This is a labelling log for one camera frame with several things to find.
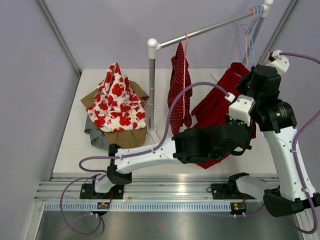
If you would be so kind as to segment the red skirt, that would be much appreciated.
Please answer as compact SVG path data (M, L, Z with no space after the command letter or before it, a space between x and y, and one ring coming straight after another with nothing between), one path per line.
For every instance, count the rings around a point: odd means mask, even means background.
M193 126L204 137L200 143L204 143L204 163L197 165L203 169L220 163L225 159L227 138L225 137L225 117L228 114L230 103L225 99L225 94L214 87L207 96L191 111L197 123Z

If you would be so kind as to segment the tan skirt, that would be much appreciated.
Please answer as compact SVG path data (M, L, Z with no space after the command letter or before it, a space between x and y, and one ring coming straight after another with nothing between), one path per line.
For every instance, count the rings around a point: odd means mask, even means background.
M147 101L149 96L147 93L138 85L138 83L129 80L131 89L133 89L137 96L143 101ZM92 107L94 105L94 97L96 93L100 92L95 89L87 96L83 97L80 101L86 107ZM137 148L143 145L146 140L147 128L140 128L134 130L125 130L121 132L104 132L105 137L111 144L116 144L124 149Z

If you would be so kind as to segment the red white floral garment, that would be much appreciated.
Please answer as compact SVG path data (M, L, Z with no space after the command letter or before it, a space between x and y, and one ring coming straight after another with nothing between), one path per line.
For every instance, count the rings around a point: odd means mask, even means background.
M97 89L86 112L98 129L115 133L147 127L143 100L131 88L128 76L121 72L117 62L108 66Z

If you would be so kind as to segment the grey pleated skirt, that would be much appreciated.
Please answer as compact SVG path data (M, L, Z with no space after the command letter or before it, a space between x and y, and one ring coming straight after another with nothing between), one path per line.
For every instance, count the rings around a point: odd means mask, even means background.
M89 135L90 144L98 149L108 150L110 142L106 138L103 131L101 131L90 119L86 117L84 133Z

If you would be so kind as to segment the light blue wire hanger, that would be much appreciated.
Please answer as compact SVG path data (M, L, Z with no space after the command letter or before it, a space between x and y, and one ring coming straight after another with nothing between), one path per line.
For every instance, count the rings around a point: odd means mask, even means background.
M263 13L265 10L265 7L263 5L258 5L253 8L251 8L252 13L253 13L253 19L252 23L249 24L248 26L248 32L246 34L246 60L245 60L245 65L248 70L250 70L256 62L256 57L255 57L255 41L258 37L258 33L261 29L262 23L263 23Z

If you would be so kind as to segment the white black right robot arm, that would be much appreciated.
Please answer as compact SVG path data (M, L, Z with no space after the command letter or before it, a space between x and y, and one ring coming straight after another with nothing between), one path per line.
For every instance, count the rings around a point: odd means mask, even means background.
M229 119L250 127L257 123L263 133L278 174L279 186L239 173L227 185L232 198L247 194L264 203L273 217L315 209L320 194L315 190L298 151L297 121L293 108L279 99L281 75L273 66L256 65L242 76L238 98L229 106Z

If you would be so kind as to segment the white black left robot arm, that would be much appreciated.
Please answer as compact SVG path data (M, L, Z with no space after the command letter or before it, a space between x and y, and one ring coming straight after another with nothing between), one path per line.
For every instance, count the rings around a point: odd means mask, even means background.
M225 156L241 156L250 150L256 133L253 120L245 123L227 119L225 124L188 128L160 145L116 150L105 175L97 176L91 193L98 199L107 196L115 185L132 182L136 170L158 165L204 164L220 162Z

